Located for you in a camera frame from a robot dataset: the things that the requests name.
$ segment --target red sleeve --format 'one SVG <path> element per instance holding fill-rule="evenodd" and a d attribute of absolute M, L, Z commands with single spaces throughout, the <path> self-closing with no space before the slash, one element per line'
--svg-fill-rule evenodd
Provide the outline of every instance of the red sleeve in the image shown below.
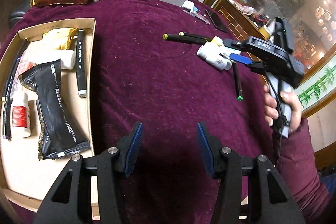
<path fill-rule="evenodd" d="M 315 167 L 308 120 L 303 118 L 297 131 L 282 138 L 278 171 L 288 185 L 307 222 L 327 207 L 330 195 L 320 182 Z"/>

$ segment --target metal screw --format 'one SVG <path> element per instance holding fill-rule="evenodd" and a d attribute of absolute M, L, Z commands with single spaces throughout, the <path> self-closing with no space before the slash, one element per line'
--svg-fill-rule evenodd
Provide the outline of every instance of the metal screw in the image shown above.
<path fill-rule="evenodd" d="M 224 154 L 230 154 L 231 153 L 231 148 L 229 148 L 229 147 L 223 147 L 222 148 L 222 152 L 224 153 Z"/>
<path fill-rule="evenodd" d="M 265 155 L 259 155 L 258 156 L 258 160 L 260 160 L 260 161 L 267 161 L 267 158 L 266 158 Z"/>
<path fill-rule="evenodd" d="M 81 158 L 81 155 L 80 154 L 74 154 L 72 157 L 71 157 L 71 159 L 73 160 L 73 161 L 77 161 L 77 160 L 79 160 Z"/>
<path fill-rule="evenodd" d="M 116 148 L 116 147 L 110 147 L 107 151 L 108 151 L 110 154 L 114 154 L 114 153 L 117 153 L 118 148 Z"/>

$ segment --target white pill bottle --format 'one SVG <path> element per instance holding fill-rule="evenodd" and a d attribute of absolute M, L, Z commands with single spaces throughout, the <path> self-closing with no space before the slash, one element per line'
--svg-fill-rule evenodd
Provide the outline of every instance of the white pill bottle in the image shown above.
<path fill-rule="evenodd" d="M 28 95 L 21 90 L 13 94 L 13 103 L 10 107 L 10 129 L 12 138 L 26 138 L 31 134 Z"/>

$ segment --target small bottle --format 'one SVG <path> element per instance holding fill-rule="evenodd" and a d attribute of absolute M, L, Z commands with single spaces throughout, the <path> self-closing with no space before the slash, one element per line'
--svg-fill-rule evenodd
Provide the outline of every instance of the small bottle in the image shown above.
<path fill-rule="evenodd" d="M 200 46 L 196 54 L 220 71 L 231 68 L 232 62 L 219 55 L 219 47 L 213 42 L 207 42 L 205 45 Z"/>
<path fill-rule="evenodd" d="M 13 138 L 26 138 L 31 134 L 28 95 L 21 90 L 15 91 L 13 94 L 13 103 L 10 108 L 10 126 Z"/>

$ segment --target plastic bag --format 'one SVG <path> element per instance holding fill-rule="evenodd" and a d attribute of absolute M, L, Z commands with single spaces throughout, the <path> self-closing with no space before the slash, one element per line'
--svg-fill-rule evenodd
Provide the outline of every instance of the plastic bag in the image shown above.
<path fill-rule="evenodd" d="M 60 59 L 37 65 L 18 78 L 39 98 L 39 160 L 60 159 L 90 149 L 89 141 L 77 127 L 61 97 Z"/>
<path fill-rule="evenodd" d="M 76 34 L 74 28 L 59 28 L 50 30 L 48 33 L 45 33 L 42 38 L 49 48 L 56 50 L 68 50 L 71 45 L 71 40 Z"/>
<path fill-rule="evenodd" d="M 22 85 L 20 85 L 18 76 L 34 66 L 36 66 L 35 63 L 29 62 L 27 60 L 27 50 L 25 50 L 20 58 L 19 65 L 17 66 L 16 72 L 14 75 L 13 85 L 12 85 L 12 89 L 10 90 L 10 96 L 9 96 L 11 100 L 13 100 L 13 94 L 15 91 L 23 90 Z"/>

